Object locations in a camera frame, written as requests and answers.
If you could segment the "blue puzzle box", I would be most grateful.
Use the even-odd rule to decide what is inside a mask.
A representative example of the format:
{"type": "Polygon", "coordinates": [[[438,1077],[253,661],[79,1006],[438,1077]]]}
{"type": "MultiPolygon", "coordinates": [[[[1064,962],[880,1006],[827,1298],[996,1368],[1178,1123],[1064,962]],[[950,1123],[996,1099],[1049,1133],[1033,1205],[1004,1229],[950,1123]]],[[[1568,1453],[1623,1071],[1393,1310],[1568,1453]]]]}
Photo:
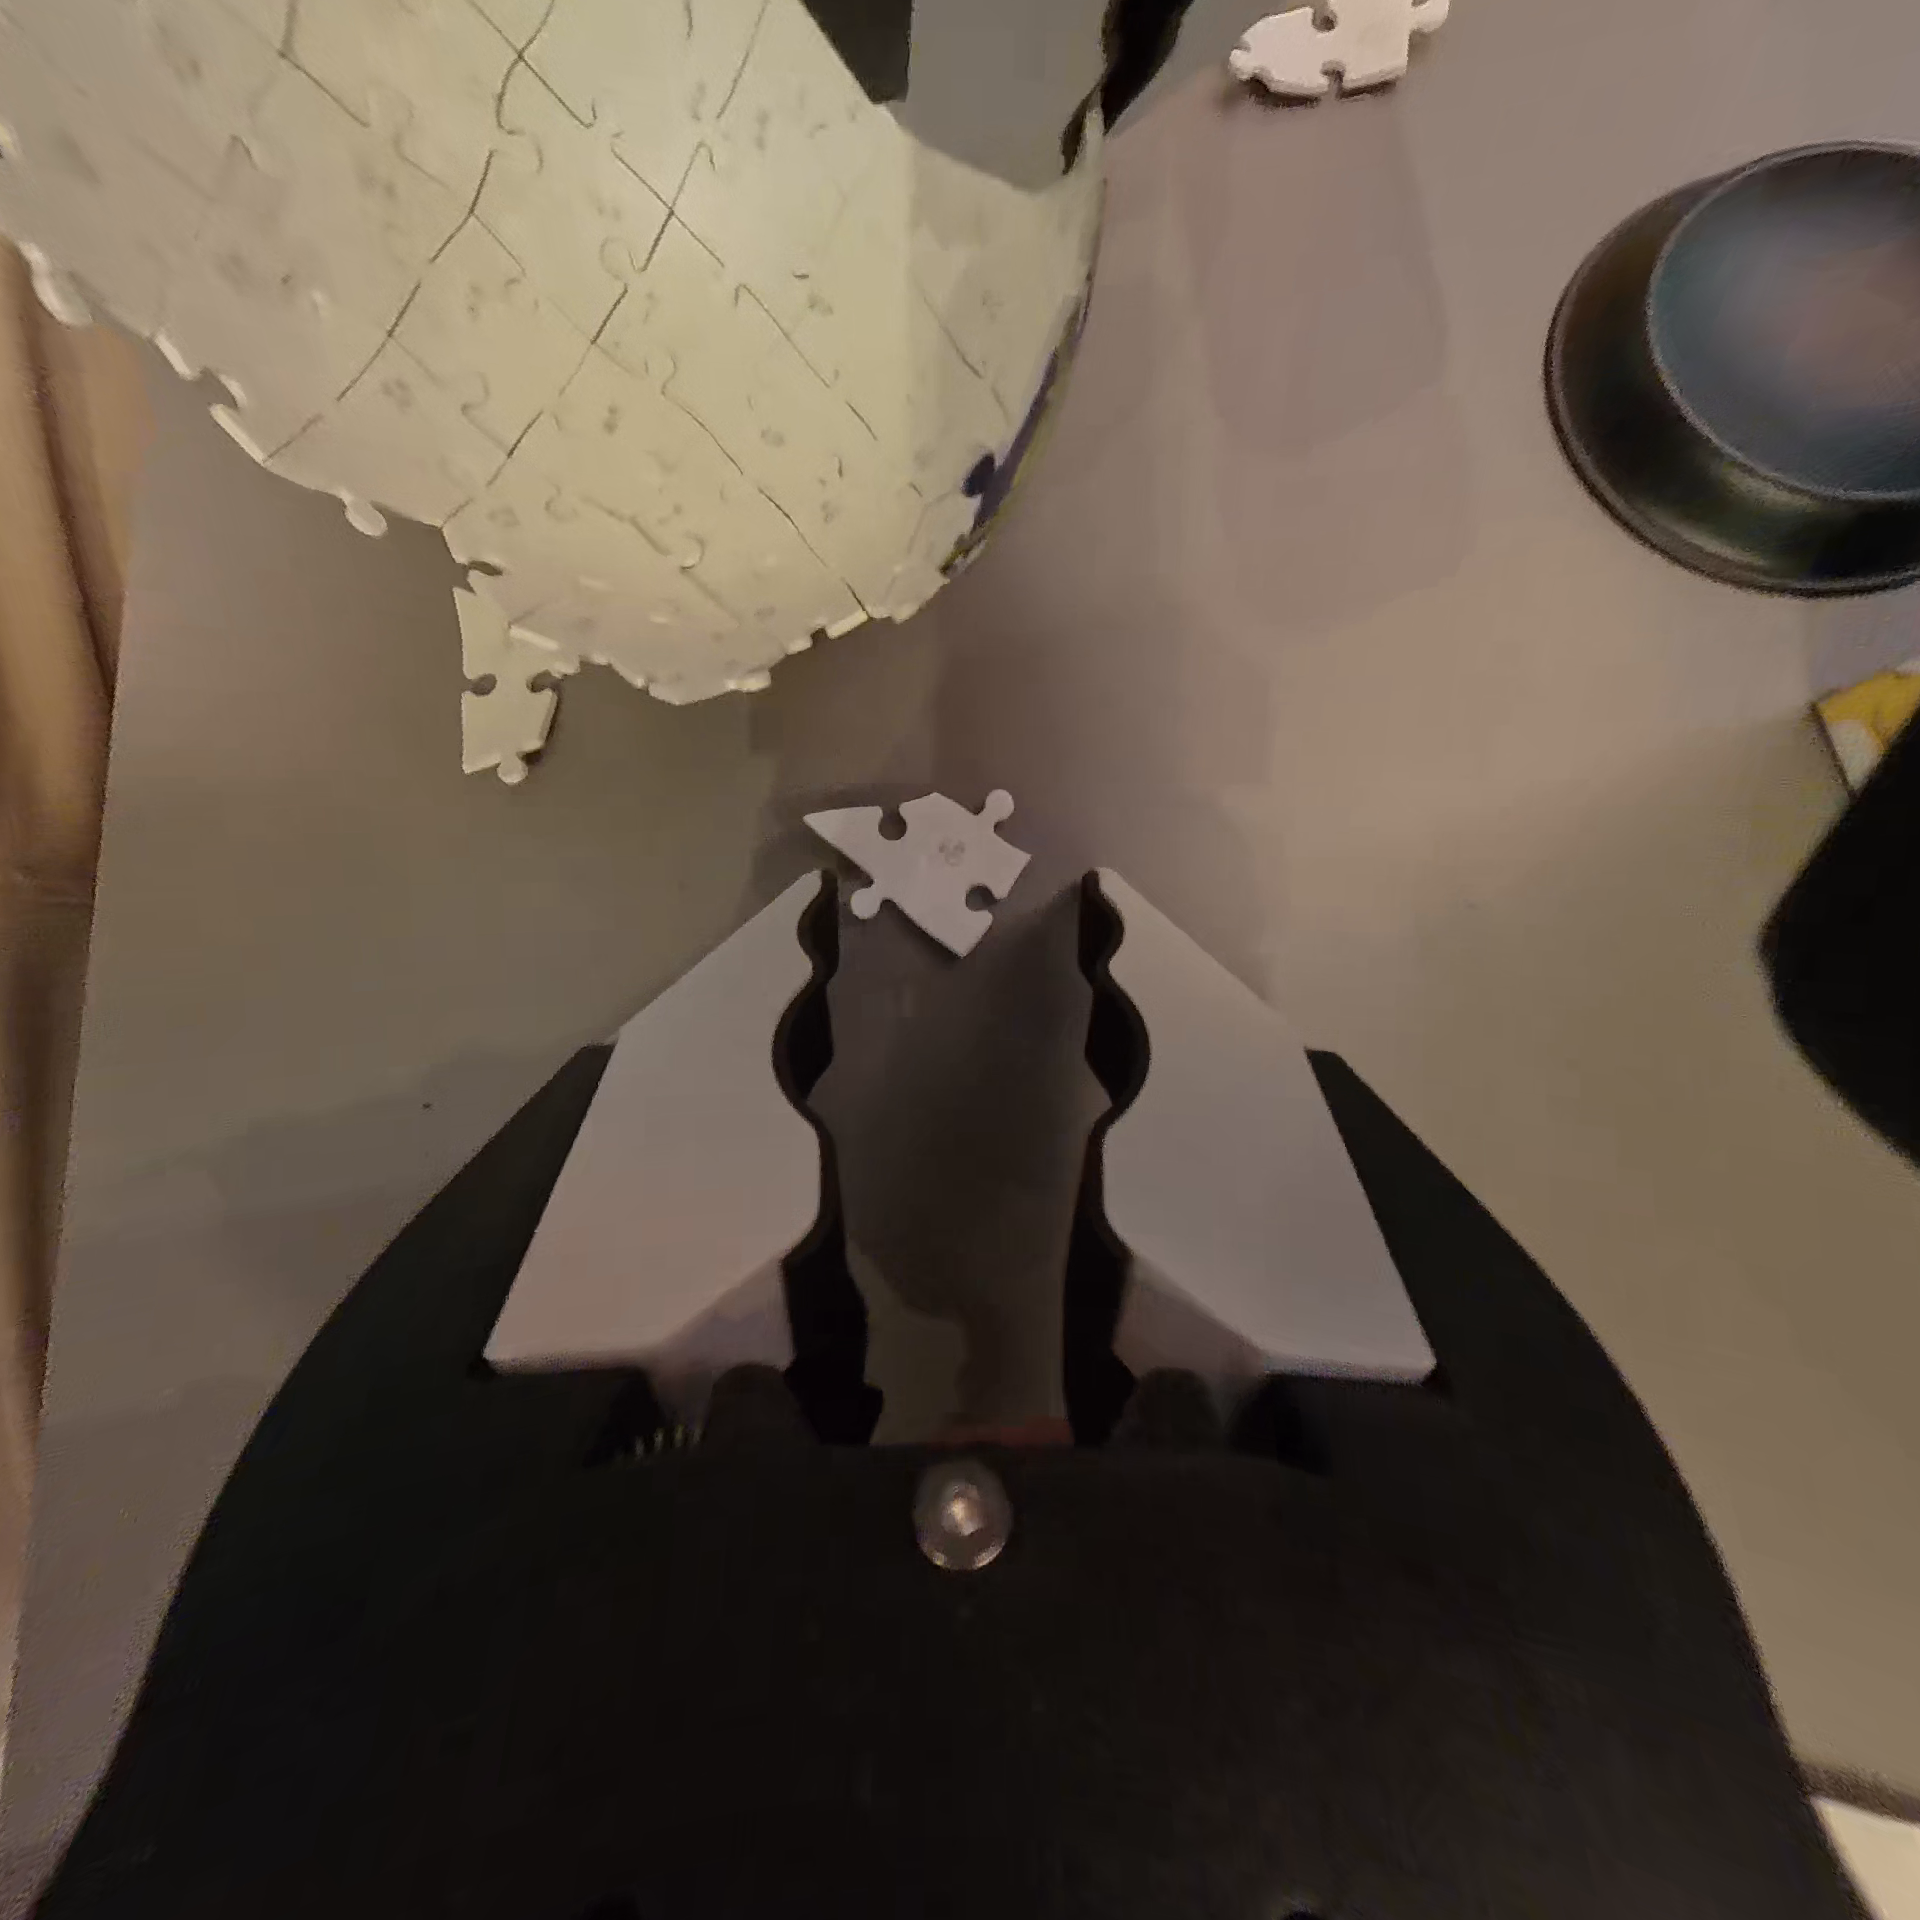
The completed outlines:
{"type": "Polygon", "coordinates": [[[1880,669],[1811,703],[1847,795],[1860,795],[1860,780],[1880,769],[1880,754],[1911,722],[1911,710],[1920,710],[1920,661],[1880,669]]]}

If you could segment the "black round puzzle stand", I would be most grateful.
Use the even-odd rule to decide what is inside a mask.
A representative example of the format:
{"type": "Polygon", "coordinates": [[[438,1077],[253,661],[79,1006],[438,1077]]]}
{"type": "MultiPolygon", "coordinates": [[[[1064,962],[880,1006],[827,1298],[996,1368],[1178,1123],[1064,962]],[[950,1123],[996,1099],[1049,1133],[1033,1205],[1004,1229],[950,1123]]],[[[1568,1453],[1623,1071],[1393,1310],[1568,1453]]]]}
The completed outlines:
{"type": "Polygon", "coordinates": [[[1578,485],[1722,587],[1920,577],[1920,157],[1778,149],[1635,210],[1543,331],[1578,485]]]}

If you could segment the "black rounded object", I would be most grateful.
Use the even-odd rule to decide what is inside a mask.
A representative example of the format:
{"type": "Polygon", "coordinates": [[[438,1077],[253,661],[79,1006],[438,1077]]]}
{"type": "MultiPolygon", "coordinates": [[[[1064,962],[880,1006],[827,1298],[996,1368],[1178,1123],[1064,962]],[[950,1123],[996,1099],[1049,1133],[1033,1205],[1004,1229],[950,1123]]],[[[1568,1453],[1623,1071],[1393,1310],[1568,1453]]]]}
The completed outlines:
{"type": "Polygon", "coordinates": [[[1811,1071],[1920,1166],[1920,735],[1901,729],[1757,936],[1811,1071]]]}

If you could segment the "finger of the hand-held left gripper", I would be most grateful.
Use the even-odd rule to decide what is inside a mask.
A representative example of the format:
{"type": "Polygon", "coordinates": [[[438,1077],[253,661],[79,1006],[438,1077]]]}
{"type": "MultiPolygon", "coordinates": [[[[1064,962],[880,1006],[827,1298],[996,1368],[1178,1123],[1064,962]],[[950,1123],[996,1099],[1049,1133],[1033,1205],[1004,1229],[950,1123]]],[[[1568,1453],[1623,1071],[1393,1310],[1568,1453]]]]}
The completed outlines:
{"type": "Polygon", "coordinates": [[[906,132],[1008,185],[1054,185],[1121,132],[1189,0],[914,0],[906,132]]]}

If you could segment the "person's beige trousers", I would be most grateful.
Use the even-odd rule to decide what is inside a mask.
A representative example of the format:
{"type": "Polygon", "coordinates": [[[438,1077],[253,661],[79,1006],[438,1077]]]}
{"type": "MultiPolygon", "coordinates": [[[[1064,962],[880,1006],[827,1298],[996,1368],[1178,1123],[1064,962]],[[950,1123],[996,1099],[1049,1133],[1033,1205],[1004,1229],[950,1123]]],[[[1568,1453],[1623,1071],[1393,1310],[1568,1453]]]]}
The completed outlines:
{"type": "Polygon", "coordinates": [[[0,267],[0,1389],[8,1506],[36,1460],[57,1194],[84,1027],[141,379],[0,267]]]}

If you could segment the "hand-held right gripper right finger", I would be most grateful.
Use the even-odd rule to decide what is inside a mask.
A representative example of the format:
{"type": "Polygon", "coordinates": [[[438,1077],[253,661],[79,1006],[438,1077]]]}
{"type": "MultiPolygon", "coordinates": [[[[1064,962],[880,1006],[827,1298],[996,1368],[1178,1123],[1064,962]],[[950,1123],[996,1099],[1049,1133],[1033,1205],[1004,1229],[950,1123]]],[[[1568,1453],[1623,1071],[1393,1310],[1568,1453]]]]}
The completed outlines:
{"type": "Polygon", "coordinates": [[[1134,882],[1081,882],[1089,1068],[1108,1092],[1064,1229],[1064,1428],[1112,1442],[1143,1378],[1225,1420],[1271,1378],[1429,1387],[1302,1027],[1134,882]]]}

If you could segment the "joined white puzzle piece pair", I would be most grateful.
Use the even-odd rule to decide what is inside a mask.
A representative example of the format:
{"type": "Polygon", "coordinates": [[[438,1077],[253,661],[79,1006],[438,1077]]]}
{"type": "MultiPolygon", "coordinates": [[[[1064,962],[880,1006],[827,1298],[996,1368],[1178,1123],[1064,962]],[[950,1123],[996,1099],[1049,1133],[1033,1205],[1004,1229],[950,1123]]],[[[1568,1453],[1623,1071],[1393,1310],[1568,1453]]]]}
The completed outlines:
{"type": "Polygon", "coordinates": [[[547,746],[561,678],[574,661],[547,652],[545,642],[517,636],[484,596],[455,587],[460,613],[460,754],[465,774],[523,780],[547,746]]]}
{"type": "Polygon", "coordinates": [[[1409,79],[1416,41],[1449,28],[1449,0],[1312,0],[1255,20],[1227,79],[1280,106],[1359,99],[1409,79]]]}

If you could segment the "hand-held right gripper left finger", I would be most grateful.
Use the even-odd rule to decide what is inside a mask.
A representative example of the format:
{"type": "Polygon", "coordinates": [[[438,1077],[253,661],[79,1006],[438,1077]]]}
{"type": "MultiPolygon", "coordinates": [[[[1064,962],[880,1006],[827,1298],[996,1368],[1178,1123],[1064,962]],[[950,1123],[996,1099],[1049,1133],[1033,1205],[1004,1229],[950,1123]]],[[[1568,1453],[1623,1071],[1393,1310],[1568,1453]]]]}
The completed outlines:
{"type": "Polygon", "coordinates": [[[832,882],[804,873],[622,1021],[489,1318],[489,1368],[637,1368],[675,1420],[765,1362],[824,1442],[871,1442],[832,1137],[832,882]]]}

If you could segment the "white instruction sheet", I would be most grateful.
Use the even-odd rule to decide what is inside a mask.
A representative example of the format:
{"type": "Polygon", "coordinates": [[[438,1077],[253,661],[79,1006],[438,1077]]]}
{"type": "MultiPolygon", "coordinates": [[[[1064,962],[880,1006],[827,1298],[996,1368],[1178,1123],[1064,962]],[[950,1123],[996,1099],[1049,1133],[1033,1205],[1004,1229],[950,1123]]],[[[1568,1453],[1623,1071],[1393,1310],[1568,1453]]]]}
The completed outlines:
{"type": "Polygon", "coordinates": [[[1875,1920],[1920,1911],[1920,1825],[1817,1799],[1817,1816],[1875,1920]]]}

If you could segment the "partly built puzzle ball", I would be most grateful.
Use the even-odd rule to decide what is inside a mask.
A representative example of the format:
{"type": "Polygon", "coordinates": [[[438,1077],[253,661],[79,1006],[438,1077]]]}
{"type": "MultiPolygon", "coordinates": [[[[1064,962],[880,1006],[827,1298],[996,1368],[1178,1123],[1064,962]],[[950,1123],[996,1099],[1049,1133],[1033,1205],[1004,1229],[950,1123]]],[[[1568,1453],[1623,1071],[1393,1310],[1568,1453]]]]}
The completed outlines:
{"type": "Polygon", "coordinates": [[[975,559],[1089,325],[1096,149],[975,178],[810,6],[8,6],[51,319],[667,703],[975,559]]]}

